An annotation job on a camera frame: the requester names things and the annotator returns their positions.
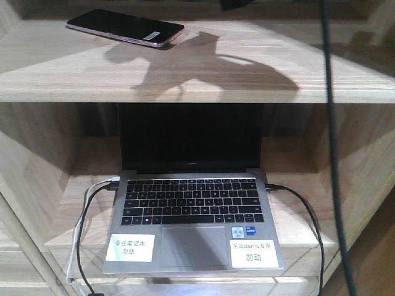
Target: barcode sticker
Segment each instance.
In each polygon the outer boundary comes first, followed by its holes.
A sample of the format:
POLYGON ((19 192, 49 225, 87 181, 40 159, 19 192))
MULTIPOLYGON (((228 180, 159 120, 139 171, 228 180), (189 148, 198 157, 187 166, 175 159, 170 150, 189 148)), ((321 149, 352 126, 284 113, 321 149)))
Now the barcode sticker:
POLYGON ((160 32, 154 31, 154 32, 152 32, 150 35, 145 36, 145 37, 143 38, 143 40, 151 40, 151 39, 155 38, 156 36, 158 36, 159 34, 160 34, 160 32))

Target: black screen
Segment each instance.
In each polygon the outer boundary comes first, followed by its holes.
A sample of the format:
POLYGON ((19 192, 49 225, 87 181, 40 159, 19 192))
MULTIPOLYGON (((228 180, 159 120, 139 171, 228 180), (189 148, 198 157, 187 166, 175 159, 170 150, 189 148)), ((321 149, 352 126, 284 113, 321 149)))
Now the black screen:
POLYGON ((119 104, 122 167, 198 172, 258 167, 260 104, 119 104))

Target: wooden shelving unit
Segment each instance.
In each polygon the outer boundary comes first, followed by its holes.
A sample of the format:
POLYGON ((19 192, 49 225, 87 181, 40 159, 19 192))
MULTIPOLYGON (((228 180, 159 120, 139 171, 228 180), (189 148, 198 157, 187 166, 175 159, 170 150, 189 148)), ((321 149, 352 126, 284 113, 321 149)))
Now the wooden shelving unit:
MULTIPOLYGON (((330 277, 339 256, 325 110, 320 106, 325 78, 320 25, 306 5, 257 3, 223 13, 217 3, 186 1, 0 4, 0 193, 8 209, 2 210, 26 230, 27 245, 38 251, 45 266, 36 265, 34 252, 18 252, 41 278, 60 282, 58 287, 43 282, 51 293, 78 294, 65 283, 64 273, 81 197, 90 184, 117 175, 120 168, 117 138, 82 136, 79 102, 315 104, 303 137, 263 139, 262 169, 270 182, 294 188, 313 205, 323 231, 325 280, 330 277), (64 28, 66 20, 99 7, 179 22, 186 30, 171 46, 157 50, 64 28)), ((353 6, 332 8, 334 90, 341 103, 339 167, 351 245, 395 184, 395 55, 391 47, 357 38, 378 29, 353 6)), ((212 291, 248 296, 313 296, 317 291, 317 240, 304 207, 287 193, 270 194, 284 270, 123 278, 102 273, 113 198, 106 193, 94 201, 82 242, 83 265, 97 290, 109 295, 133 290, 136 295, 212 291)), ((6 231, 20 236, 16 228, 6 231)), ((0 234, 0 255, 18 248, 4 237, 0 234)), ((75 267, 73 276, 80 281, 75 267)), ((0 288, 5 283, 10 279, 0 279, 0 288)))

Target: white label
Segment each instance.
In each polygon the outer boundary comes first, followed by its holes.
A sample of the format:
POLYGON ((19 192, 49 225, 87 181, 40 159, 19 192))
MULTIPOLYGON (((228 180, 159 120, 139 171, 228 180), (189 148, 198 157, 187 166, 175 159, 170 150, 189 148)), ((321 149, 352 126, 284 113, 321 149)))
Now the white label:
POLYGON ((274 241, 231 240, 230 256, 234 268, 278 268, 274 241))
POLYGON ((154 240, 153 234, 113 234, 106 261, 151 262, 154 240))
POLYGON ((148 35, 148 36, 145 36, 144 38, 143 38, 143 40, 151 40, 151 39, 154 39, 156 36, 158 36, 160 34, 160 32, 156 32, 156 31, 154 31, 154 32, 152 32, 150 35, 148 35))

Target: shelf board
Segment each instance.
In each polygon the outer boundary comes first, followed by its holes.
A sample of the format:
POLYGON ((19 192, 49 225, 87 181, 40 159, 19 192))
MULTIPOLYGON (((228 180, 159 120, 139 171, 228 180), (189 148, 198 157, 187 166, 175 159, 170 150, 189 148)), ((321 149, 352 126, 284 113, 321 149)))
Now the shelf board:
MULTIPOLYGON (((315 20, 262 20, 253 9, 225 14, 217 6, 202 20, 204 6, 194 10, 188 3, 177 3, 179 10, 158 4, 148 13, 152 3, 68 2, 47 3, 0 40, 0 55, 7 57, 0 60, 0 101, 326 100, 315 20), (185 31, 160 50, 65 29, 67 19, 99 5, 130 14, 137 7, 141 15, 180 22, 185 31), (185 18, 177 17, 182 13, 185 18)), ((371 29, 360 20, 336 22, 333 42, 347 43, 361 30, 371 29)), ((395 103, 392 76, 335 55, 332 65, 336 102, 395 103)))
MULTIPOLYGON (((304 195, 315 209, 322 228, 327 262, 337 251, 337 240, 331 199, 326 196, 319 174, 309 158, 301 138, 265 138, 263 140, 262 167, 271 183, 289 186, 304 195)), ((117 138, 86 138, 58 215, 52 225, 46 247, 57 261, 64 263, 70 255, 73 227, 81 213, 83 194, 91 184, 117 175, 119 168, 119 140, 117 138)), ((87 215, 87 230, 83 236, 82 261, 89 277, 103 278, 102 262, 112 216, 113 192, 100 192, 92 201, 87 215)), ((286 270, 240 272, 243 276, 316 276, 320 265, 320 250, 311 228, 309 216, 300 201, 287 192, 274 192, 269 196, 276 231, 283 251, 286 270)), ((76 277, 78 270, 73 269, 76 277)), ((226 276, 227 272, 214 272, 210 276, 226 276)))

